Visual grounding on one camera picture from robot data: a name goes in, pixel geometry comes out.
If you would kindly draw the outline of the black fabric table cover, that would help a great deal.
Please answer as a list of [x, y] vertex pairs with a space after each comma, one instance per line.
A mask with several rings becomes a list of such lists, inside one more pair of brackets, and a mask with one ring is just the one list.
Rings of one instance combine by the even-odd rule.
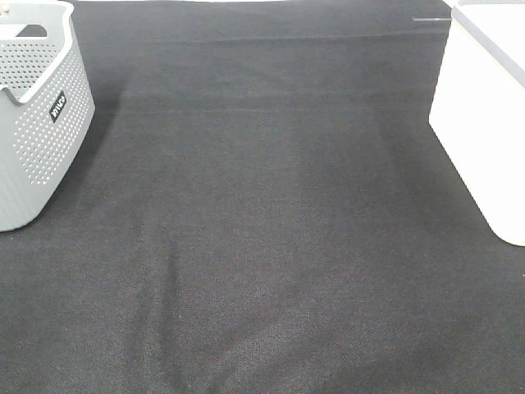
[[524, 250], [428, 124], [449, 15], [77, 2], [95, 114], [1, 236], [2, 392], [523, 392]]

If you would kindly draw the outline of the white plastic storage box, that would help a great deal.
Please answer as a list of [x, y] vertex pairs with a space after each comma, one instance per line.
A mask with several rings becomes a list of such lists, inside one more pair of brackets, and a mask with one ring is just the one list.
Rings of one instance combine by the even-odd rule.
[[490, 229], [524, 244], [524, 3], [459, 1], [429, 113]]

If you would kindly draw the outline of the grey perforated plastic basket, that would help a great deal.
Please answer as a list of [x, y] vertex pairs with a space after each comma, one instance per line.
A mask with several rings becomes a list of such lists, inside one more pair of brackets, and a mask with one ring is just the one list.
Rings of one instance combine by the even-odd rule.
[[32, 222], [60, 185], [94, 116], [94, 100], [63, 1], [3, 1], [2, 25], [44, 37], [1, 41], [1, 229]]

